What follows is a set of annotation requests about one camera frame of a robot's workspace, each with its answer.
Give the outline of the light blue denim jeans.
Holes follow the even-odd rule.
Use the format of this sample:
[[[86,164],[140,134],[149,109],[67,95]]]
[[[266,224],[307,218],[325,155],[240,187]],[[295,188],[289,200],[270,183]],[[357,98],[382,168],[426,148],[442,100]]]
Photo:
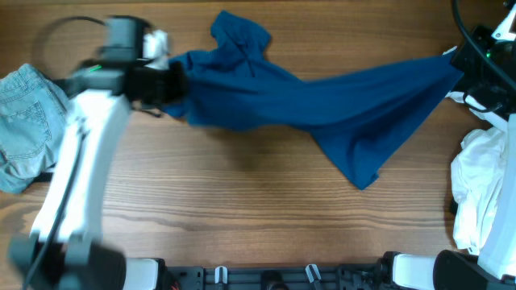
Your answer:
[[[40,99],[48,80],[29,64],[1,79],[1,190],[20,194],[41,173],[49,137]]]

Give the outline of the white garment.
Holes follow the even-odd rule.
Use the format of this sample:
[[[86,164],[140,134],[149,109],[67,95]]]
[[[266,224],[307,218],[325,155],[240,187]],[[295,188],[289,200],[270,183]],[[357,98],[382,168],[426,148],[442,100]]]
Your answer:
[[[472,105],[472,113],[492,124],[488,130],[475,129],[460,143],[461,151],[451,162],[451,191],[458,205],[453,238],[457,247],[478,255],[489,236],[497,212],[508,160],[507,121],[484,108],[473,97],[463,98],[452,90],[448,98]]]

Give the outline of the black garment under jeans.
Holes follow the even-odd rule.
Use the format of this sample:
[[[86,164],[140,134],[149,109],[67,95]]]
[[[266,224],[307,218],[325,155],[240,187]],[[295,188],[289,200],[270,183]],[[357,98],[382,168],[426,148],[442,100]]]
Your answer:
[[[48,125],[49,137],[43,150],[41,173],[35,178],[35,182],[48,182],[52,179],[60,144],[68,124],[68,114],[73,111],[73,94],[70,93],[70,84],[67,80],[45,80],[43,93],[40,103]]]

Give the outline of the blue t-shirt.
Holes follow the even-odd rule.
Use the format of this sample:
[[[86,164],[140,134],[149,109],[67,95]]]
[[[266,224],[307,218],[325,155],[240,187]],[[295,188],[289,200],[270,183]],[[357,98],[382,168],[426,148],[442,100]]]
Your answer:
[[[223,11],[210,31],[216,49],[177,57],[189,90],[165,112],[194,126],[308,132],[358,189],[377,179],[462,76],[444,54],[302,81],[266,60],[271,36],[258,23]]]

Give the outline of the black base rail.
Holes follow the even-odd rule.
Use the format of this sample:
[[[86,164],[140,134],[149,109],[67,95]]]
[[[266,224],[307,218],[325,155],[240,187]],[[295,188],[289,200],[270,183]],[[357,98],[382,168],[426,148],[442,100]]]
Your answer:
[[[373,264],[321,267],[170,267],[175,289],[190,290],[368,290],[397,289]]]

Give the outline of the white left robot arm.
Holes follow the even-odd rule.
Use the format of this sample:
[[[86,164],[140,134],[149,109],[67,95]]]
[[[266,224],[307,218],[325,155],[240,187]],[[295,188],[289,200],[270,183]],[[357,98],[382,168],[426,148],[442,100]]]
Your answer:
[[[126,257],[102,245],[107,175],[135,100],[161,107],[183,97],[179,62],[166,70],[87,60],[69,78],[75,96],[53,178],[31,232],[8,257],[24,289],[172,289],[163,259]]]

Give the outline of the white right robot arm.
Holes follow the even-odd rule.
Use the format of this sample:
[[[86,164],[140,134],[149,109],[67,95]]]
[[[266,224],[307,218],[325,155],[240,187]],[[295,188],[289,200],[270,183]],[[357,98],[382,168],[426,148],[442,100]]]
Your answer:
[[[515,115],[503,119],[472,97],[462,98],[488,130],[468,133],[451,162],[458,251],[435,257],[395,254],[390,284],[412,289],[515,287]]]

